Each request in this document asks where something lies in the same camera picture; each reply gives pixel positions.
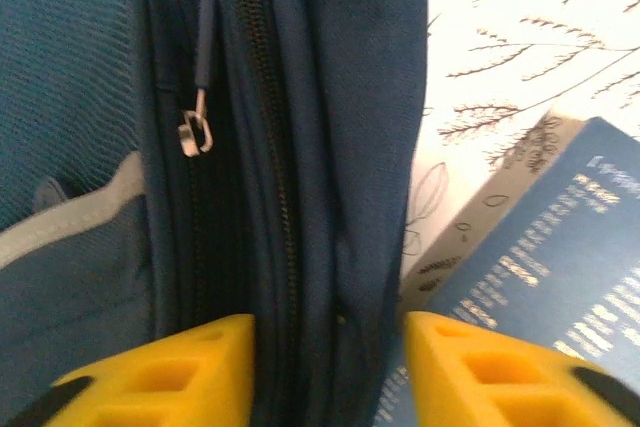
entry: white paper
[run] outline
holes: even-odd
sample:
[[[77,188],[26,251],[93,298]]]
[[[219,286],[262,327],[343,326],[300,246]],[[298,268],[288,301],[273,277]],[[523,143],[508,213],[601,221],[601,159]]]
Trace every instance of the white paper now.
[[[446,266],[549,165],[579,129],[572,119],[601,115],[640,135],[640,0],[430,0],[429,8],[402,265],[407,308],[426,301]],[[509,172],[487,183],[505,159]],[[475,219],[471,231],[464,216]]]

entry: zipper pull tab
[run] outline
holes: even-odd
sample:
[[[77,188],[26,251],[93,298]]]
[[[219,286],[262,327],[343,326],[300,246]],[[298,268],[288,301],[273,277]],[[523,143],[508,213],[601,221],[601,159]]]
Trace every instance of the zipper pull tab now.
[[[207,121],[207,90],[211,82],[211,57],[215,39],[214,0],[200,0],[198,44],[196,47],[195,84],[198,89],[195,110],[185,110],[184,124],[178,128],[182,151],[187,157],[205,154],[213,147],[213,135]],[[204,135],[198,146],[193,125]]]

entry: backpack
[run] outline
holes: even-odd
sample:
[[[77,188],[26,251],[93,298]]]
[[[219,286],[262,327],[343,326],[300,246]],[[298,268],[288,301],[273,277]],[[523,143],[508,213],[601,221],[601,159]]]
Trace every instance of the backpack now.
[[[427,0],[0,0],[0,424],[256,317],[257,426],[370,425]]]

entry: yellow plastic object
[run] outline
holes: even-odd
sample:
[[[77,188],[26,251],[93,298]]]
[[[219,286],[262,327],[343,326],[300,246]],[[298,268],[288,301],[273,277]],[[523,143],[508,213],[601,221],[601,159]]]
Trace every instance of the yellow plastic object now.
[[[47,427],[245,427],[254,320],[234,315],[83,367],[93,383]]]
[[[412,312],[406,351],[420,427],[633,427],[573,374],[567,355]]]

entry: book cover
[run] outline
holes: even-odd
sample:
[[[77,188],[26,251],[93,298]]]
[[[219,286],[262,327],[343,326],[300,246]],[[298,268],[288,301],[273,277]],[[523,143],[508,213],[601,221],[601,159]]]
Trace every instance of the book cover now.
[[[640,391],[640,144],[590,120],[425,310],[593,361]],[[417,426],[398,341],[376,427]]]

